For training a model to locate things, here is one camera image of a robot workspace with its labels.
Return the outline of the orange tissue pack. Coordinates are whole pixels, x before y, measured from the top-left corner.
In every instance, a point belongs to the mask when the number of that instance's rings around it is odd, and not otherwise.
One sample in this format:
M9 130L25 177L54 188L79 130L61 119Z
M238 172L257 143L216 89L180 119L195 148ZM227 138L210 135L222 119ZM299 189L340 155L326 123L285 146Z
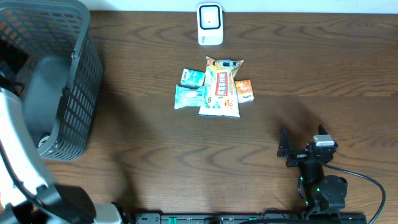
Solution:
M238 103L249 103L254 101L254 93L250 80L235 81Z

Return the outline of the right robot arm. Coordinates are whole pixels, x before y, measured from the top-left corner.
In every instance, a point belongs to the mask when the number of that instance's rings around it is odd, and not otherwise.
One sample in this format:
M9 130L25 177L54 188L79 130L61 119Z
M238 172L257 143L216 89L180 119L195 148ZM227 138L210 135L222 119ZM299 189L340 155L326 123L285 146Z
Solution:
M338 144L322 125L305 149L294 149L285 129L280 131L277 157L286 159L287 167L298 167L298 192L307 208L300 217L309 220L317 215L338 215L345 208L348 184L336 175L325 175L323 166L333 159Z

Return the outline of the mint green wipes pack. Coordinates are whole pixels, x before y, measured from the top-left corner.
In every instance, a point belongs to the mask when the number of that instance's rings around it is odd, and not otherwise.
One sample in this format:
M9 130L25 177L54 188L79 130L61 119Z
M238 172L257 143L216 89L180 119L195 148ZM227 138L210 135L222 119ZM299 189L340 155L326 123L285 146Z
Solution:
M174 109L184 107L201 107L205 105L206 87L197 89L176 85Z

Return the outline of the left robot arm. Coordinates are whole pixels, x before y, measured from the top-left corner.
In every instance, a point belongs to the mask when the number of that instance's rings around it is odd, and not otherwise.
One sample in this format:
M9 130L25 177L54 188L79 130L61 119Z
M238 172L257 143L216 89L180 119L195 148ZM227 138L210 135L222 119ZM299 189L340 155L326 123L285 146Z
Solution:
M13 79L27 59L1 41L1 223L130 223L117 205L95 204L81 187L59 184L41 160Z

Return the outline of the teal white tissue pack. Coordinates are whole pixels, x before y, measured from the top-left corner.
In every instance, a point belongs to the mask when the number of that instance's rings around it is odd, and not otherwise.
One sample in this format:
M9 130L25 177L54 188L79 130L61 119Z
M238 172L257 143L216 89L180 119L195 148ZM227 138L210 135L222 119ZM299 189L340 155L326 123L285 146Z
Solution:
M196 71L196 70L190 70L187 68L183 69L182 72L182 77L180 84L183 86L187 87L192 87L192 88L199 88L203 86L205 82L205 73Z

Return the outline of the large beige snack bag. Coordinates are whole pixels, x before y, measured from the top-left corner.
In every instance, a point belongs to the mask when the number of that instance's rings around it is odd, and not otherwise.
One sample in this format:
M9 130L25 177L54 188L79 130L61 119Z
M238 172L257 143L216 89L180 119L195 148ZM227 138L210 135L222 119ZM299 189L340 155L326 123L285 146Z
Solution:
M238 96L234 78L243 60L206 57L204 87L205 102L200 107L200 116L224 116L240 118Z

